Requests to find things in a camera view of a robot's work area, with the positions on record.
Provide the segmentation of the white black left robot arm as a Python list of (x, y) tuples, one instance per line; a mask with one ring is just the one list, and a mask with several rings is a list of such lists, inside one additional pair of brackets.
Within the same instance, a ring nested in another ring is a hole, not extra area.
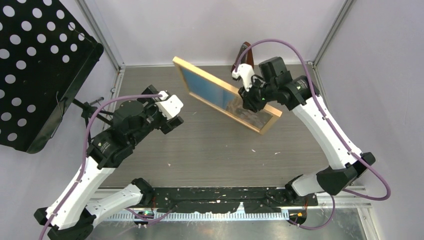
[[(90, 137), (97, 115), (116, 101), (120, 106), (111, 113), (109, 127)], [(155, 191), (143, 178), (103, 199), (93, 201), (92, 195), (152, 131), (168, 134), (180, 126), (183, 106), (177, 95), (150, 85), (139, 95), (121, 96), (98, 107), (87, 122), (82, 162), (75, 176), (51, 206), (34, 213), (42, 226), (39, 238), (84, 240), (111, 215), (135, 205), (148, 207)]]

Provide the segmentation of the light wooden picture frame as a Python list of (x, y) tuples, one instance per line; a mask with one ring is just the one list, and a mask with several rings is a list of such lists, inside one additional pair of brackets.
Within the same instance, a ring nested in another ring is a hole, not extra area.
[(214, 75), (212, 75), (212, 74), (210, 74), (210, 73), (206, 72), (205, 70), (203, 70), (203, 69), (201, 69), (201, 68), (199, 68), (199, 67), (197, 67), (197, 66), (195, 66), (195, 65), (193, 65), (193, 64), (191, 64), (191, 63), (189, 63), (189, 62), (187, 62), (187, 61), (185, 61), (185, 60), (183, 60), (183, 59), (181, 59), (181, 58), (179, 58), (179, 57), (177, 57), (177, 56), (175, 56), (175, 57), (173, 58), (172, 62), (173, 62), (173, 64), (175, 65), (175, 67), (177, 68), (177, 71), (179, 72), (180, 78), (181, 78), (181, 79), (182, 79), (182, 81), (183, 81), (184, 87), (186, 88), (186, 90), (188, 91), (188, 94), (189, 94), (190, 96), (194, 97), (195, 99), (197, 99), (197, 100), (201, 101), (202, 103), (204, 103), (204, 104), (206, 104), (206, 105), (208, 105), (208, 106), (212, 107), (213, 109), (215, 109), (215, 110), (219, 111), (220, 113), (222, 113), (222, 114), (224, 114), (224, 115), (228, 116), (229, 118), (231, 118), (231, 119), (233, 119), (233, 120), (237, 121), (238, 123), (240, 123), (240, 124), (242, 124), (242, 125), (244, 125), (244, 126), (248, 127), (249, 129), (251, 129), (251, 130), (253, 130), (253, 131), (255, 131), (255, 132), (257, 132), (257, 133), (259, 133), (259, 134), (261, 134), (261, 135), (263, 135), (264, 133), (266, 133), (266, 132), (267, 132), (267, 131), (271, 128), (271, 126), (272, 126), (272, 125), (274, 125), (274, 124), (276, 123), (276, 121), (277, 121), (277, 120), (278, 120), (278, 119), (282, 116), (282, 114), (283, 114), (283, 112), (282, 112), (281, 110), (279, 110), (279, 109), (277, 109), (277, 108), (275, 108), (275, 107), (273, 107), (273, 106), (271, 106), (271, 105), (267, 104), (267, 105), (264, 107), (264, 109), (262, 109), (262, 110), (260, 110), (260, 111), (258, 111), (258, 112), (265, 112), (265, 113), (268, 113), (268, 114), (270, 114), (270, 115), (271, 115), (271, 118), (270, 118), (270, 120), (269, 120), (269, 121), (265, 124), (265, 126), (264, 126), (263, 128), (261, 128), (261, 129), (256, 128), (256, 127), (254, 127), (254, 126), (252, 126), (252, 125), (250, 125), (250, 124), (248, 124), (248, 123), (246, 123), (246, 122), (242, 121), (241, 119), (239, 119), (239, 118), (237, 118), (237, 117), (235, 117), (235, 116), (230, 115), (229, 113), (225, 112), (224, 110), (219, 109), (219, 108), (218, 108), (218, 107), (216, 107), (215, 105), (213, 105), (213, 104), (211, 104), (211, 103), (207, 102), (206, 100), (204, 100), (204, 99), (202, 99), (201, 97), (199, 97), (199, 96), (195, 95), (194, 93), (189, 92), (188, 85), (187, 85), (187, 83), (186, 83), (186, 81), (185, 81), (185, 78), (184, 78), (184, 76), (183, 76), (182, 70), (183, 70), (183, 69), (185, 69), (185, 70), (189, 70), (189, 71), (191, 71), (191, 72), (193, 72), (193, 73), (195, 73), (195, 74), (197, 74), (197, 75), (199, 75), (199, 76), (201, 76), (201, 77), (204, 77), (204, 78), (206, 78), (207, 80), (209, 80), (209, 81), (213, 82), (214, 84), (219, 85), (220, 87), (223, 87), (225, 90), (228, 90), (228, 91), (230, 91), (230, 92), (231, 92), (231, 93), (233, 93), (233, 94), (234, 94), (234, 93), (238, 93), (238, 90), (239, 90), (239, 89), (238, 89), (237, 87), (235, 87), (235, 86), (231, 85), (230, 83), (228, 83), (228, 82), (226, 82), (226, 81), (224, 81), (224, 80), (222, 80), (222, 79), (220, 79), (220, 78), (218, 78), (218, 77), (216, 77), (216, 76), (214, 76)]

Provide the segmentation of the landscape photo print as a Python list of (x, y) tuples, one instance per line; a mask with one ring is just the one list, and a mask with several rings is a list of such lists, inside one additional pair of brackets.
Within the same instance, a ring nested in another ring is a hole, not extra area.
[(232, 93), (186, 69), (182, 70), (182, 74), (189, 92), (255, 128), (263, 128), (272, 117), (263, 111), (255, 113), (244, 109), (243, 101), (237, 92)]

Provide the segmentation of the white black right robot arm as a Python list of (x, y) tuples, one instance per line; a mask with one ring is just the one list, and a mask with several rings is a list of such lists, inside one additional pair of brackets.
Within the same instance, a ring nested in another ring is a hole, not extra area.
[(323, 150), (328, 167), (309, 175), (300, 175), (289, 181), (285, 188), (285, 198), (291, 205), (299, 205), (312, 193), (325, 192), (335, 196), (358, 179), (367, 165), (376, 161), (371, 152), (362, 152), (354, 144), (343, 145), (339, 136), (344, 132), (325, 110), (320, 112), (317, 104), (323, 104), (319, 95), (312, 95), (314, 84), (301, 75), (292, 78), (281, 57), (273, 57), (259, 64), (260, 75), (254, 73), (249, 64), (240, 64), (232, 71), (234, 80), (241, 80), (243, 86), (238, 90), (242, 107), (254, 113), (265, 108), (267, 103), (276, 101), (298, 117), (311, 132)]

